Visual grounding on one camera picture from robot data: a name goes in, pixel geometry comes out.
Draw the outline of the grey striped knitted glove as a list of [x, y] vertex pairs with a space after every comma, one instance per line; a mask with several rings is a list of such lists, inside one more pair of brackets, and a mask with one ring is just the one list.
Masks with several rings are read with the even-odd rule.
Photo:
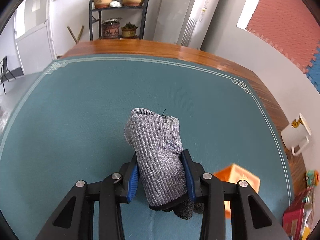
[[178, 118], [134, 108], [124, 134], [135, 150], [149, 208], [173, 211], [181, 219], [203, 213], [204, 205], [193, 203], [187, 193], [185, 170], [179, 159], [183, 146]]

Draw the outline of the white enamel mug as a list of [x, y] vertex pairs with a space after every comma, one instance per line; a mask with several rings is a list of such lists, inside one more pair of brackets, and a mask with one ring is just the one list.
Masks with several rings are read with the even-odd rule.
[[281, 131], [282, 141], [293, 156], [301, 154], [308, 147], [311, 136], [311, 128], [302, 113], [299, 113], [299, 115]]

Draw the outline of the red storage box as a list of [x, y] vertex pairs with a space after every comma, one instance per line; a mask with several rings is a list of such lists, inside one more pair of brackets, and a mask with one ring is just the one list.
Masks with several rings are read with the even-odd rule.
[[307, 239], [312, 231], [314, 213], [314, 188], [296, 195], [283, 214], [283, 228], [289, 239]]

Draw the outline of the teal toy bus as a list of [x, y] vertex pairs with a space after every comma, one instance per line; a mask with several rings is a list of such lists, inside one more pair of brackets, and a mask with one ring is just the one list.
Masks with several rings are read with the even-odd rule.
[[319, 184], [319, 172], [317, 170], [308, 170], [305, 173], [306, 187], [316, 187]]

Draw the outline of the small yellow potted plant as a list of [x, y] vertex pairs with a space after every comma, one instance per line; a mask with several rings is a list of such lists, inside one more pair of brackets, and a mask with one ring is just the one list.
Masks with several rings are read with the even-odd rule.
[[121, 36], [122, 38], [136, 38], [136, 31], [138, 29], [138, 26], [135, 24], [132, 24], [131, 22], [125, 24], [123, 27], [121, 27]]

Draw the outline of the blue foam mat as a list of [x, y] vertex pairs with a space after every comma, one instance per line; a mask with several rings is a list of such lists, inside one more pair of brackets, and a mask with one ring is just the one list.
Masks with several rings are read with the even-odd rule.
[[308, 72], [306, 77], [313, 84], [315, 89], [320, 93], [320, 49], [317, 47], [317, 53], [313, 55], [313, 59], [307, 66]]

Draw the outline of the dark patterned pot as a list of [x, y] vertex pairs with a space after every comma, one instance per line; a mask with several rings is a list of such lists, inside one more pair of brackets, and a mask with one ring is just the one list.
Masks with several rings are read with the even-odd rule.
[[120, 30], [120, 18], [110, 18], [104, 20], [101, 24], [101, 38], [102, 39], [114, 39], [119, 37]]

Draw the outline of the white standing air conditioner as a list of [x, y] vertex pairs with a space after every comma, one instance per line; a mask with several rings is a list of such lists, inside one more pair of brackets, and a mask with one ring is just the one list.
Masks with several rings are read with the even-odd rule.
[[199, 50], [219, 0], [162, 0], [153, 40]]

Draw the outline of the black chair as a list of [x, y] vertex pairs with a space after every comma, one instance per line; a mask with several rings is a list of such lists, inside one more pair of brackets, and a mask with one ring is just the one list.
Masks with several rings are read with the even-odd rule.
[[12, 74], [12, 72], [8, 69], [8, 60], [7, 60], [7, 57], [5, 56], [1, 60], [1, 76], [0, 76], [1, 84], [3, 86], [3, 92], [5, 94], [6, 94], [6, 90], [5, 90], [4, 80], [7, 80], [8, 82], [10, 81], [9, 78], [6, 76], [7, 73], [9, 73], [11, 75], [11, 77], [16, 79], [14, 74]]

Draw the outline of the black plant shelf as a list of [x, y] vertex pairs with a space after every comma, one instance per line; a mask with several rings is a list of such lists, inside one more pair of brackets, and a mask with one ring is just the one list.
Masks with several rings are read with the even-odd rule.
[[146, 25], [146, 16], [148, 12], [149, 0], [144, 0], [144, 3], [141, 6], [137, 7], [129, 7], [129, 6], [121, 6], [117, 8], [107, 7], [101, 9], [95, 9], [93, 0], [89, 1], [88, 8], [88, 19], [89, 19], [89, 40], [93, 41], [95, 39], [101, 40], [101, 24], [104, 20], [108, 20], [110, 18], [120, 18], [120, 30], [119, 37], [121, 36], [121, 27], [125, 24], [131, 22], [138, 26], [136, 31], [136, 38], [140, 39], [144, 38], [145, 33], [145, 25]]

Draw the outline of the red foam mat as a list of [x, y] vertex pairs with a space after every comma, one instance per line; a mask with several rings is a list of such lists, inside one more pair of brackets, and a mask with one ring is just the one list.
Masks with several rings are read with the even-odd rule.
[[259, 0], [246, 30], [287, 57], [304, 74], [319, 48], [319, 25], [301, 0]]

